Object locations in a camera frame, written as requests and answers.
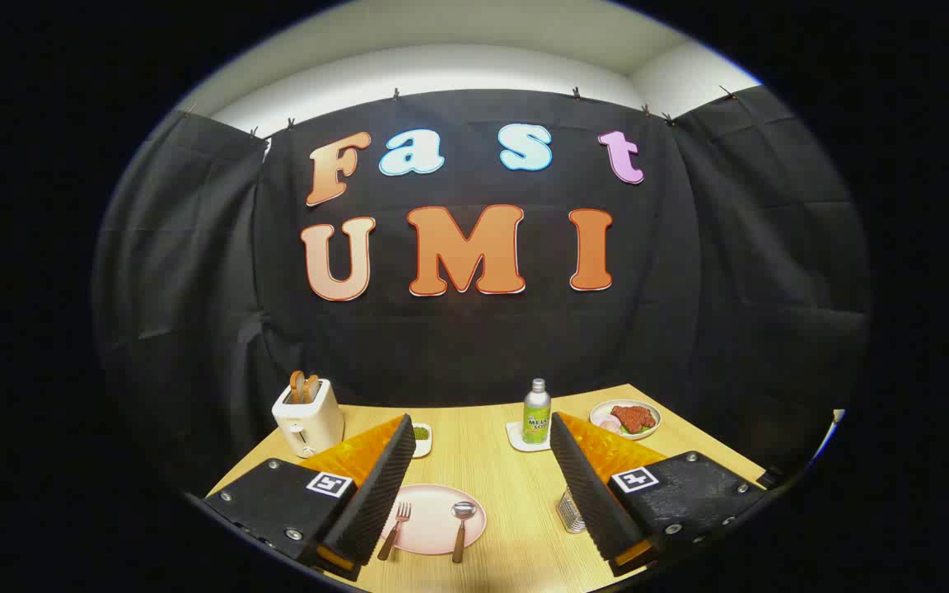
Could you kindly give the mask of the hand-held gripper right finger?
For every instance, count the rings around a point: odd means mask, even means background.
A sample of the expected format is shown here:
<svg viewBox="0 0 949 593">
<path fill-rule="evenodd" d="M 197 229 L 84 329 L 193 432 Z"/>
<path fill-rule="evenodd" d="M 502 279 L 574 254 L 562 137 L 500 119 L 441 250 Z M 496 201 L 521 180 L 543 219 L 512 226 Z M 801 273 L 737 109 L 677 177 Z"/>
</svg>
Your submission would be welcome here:
<svg viewBox="0 0 949 593">
<path fill-rule="evenodd" d="M 553 413 L 549 441 L 615 577 L 707 547 L 767 496 L 700 451 L 666 457 L 572 414 Z"/>
</svg>

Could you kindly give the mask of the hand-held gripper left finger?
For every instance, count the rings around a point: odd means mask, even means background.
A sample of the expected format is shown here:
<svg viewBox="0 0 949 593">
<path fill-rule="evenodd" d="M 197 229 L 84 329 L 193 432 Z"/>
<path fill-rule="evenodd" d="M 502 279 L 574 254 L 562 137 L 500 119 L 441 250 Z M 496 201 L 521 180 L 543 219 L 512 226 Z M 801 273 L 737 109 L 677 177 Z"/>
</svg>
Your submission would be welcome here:
<svg viewBox="0 0 949 593">
<path fill-rule="evenodd" d="M 372 558 L 417 440 L 408 414 L 300 463 L 268 458 L 204 499 L 257 543 L 354 581 Z"/>
</svg>

